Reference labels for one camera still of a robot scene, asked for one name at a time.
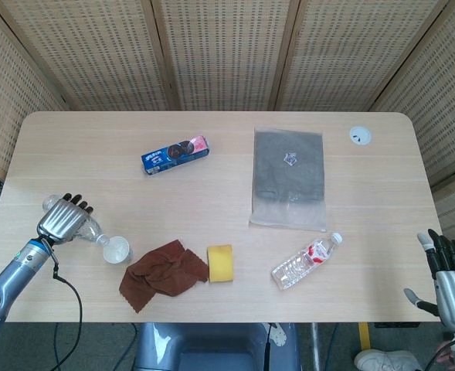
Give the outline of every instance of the floor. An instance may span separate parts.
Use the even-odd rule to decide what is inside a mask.
[[[0,370],[33,371],[55,366],[53,336],[54,323],[6,323],[0,331]],[[321,370],[324,371],[331,334],[335,324],[319,325]],[[59,358],[73,346],[77,324],[58,326],[57,349]],[[303,371],[313,368],[309,324],[298,327]],[[407,349],[425,366],[443,341],[440,323],[422,323],[418,328],[376,328],[369,324],[372,348],[385,351]],[[75,353],[61,366],[61,370],[102,371],[114,369],[117,361],[134,337],[131,324],[83,324],[80,344]],[[119,365],[118,370],[130,370],[136,353],[136,342]],[[341,323],[336,331],[331,357],[326,371],[352,371],[354,356],[360,351],[357,323]],[[443,370],[434,366],[433,371]]]

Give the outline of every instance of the yellow sponge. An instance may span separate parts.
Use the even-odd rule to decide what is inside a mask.
[[[209,246],[210,282],[226,282],[234,279],[233,247]]]

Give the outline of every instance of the table leg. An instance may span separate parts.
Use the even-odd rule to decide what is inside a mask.
[[[313,342],[313,370],[320,371],[320,347],[318,346],[318,323],[311,323],[311,341]]]

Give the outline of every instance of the plastic bag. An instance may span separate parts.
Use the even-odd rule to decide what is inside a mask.
[[[324,179],[321,134],[257,128],[250,221],[326,231]]]

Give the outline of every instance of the light wood tabletop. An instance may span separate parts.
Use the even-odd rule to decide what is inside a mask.
[[[349,130],[372,132],[355,145]],[[331,260],[280,291],[274,267],[319,232],[249,224],[253,130],[323,133],[329,231],[344,237]],[[205,135],[206,158],[146,175],[141,155]],[[411,121],[395,113],[39,112],[25,119],[0,199],[0,272],[36,237],[50,194],[81,193],[109,236],[125,236],[132,261],[179,239],[207,261],[210,245],[233,245],[234,281],[198,283],[176,298],[157,294],[139,314],[118,291],[126,265],[74,240],[56,247],[59,274],[83,300],[85,322],[434,321],[414,308],[410,287],[434,301],[416,234],[440,230]],[[74,293],[52,279],[50,260],[21,293],[12,322],[76,322]]]

